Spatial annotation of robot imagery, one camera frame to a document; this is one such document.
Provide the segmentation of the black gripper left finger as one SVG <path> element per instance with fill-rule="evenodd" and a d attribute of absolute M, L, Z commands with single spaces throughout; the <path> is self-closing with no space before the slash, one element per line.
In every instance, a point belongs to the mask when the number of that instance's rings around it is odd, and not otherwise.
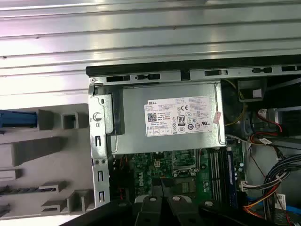
<path fill-rule="evenodd" d="M 63 223 L 64 226 L 158 226 L 162 207 L 162 179 L 152 180 L 152 193 L 128 200 L 113 200 Z"/>

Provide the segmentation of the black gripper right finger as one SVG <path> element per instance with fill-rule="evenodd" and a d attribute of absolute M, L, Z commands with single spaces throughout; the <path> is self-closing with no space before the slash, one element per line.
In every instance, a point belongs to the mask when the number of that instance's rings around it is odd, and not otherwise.
<path fill-rule="evenodd" d="M 236 226 L 238 221 L 230 210 L 215 200 L 206 200 L 198 206 L 187 201 L 187 196 L 172 192 L 174 180 L 163 178 L 163 196 L 168 205 L 163 210 L 171 210 L 174 217 L 172 226 Z"/>

